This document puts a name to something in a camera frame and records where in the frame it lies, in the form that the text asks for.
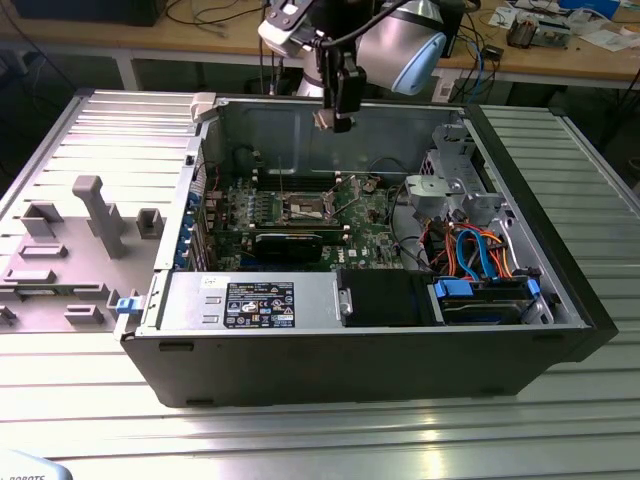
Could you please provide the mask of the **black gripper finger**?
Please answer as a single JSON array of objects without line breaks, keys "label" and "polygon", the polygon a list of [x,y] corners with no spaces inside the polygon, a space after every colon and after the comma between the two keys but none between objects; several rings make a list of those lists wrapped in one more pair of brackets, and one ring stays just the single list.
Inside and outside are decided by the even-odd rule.
[{"label": "black gripper finger", "polygon": [[354,50],[338,49],[334,89],[335,133],[346,133],[352,127],[352,116],[360,110],[366,72],[357,64]]},{"label": "black gripper finger", "polygon": [[331,49],[322,50],[322,82],[323,82],[323,108],[333,111],[334,101],[334,57]]}]

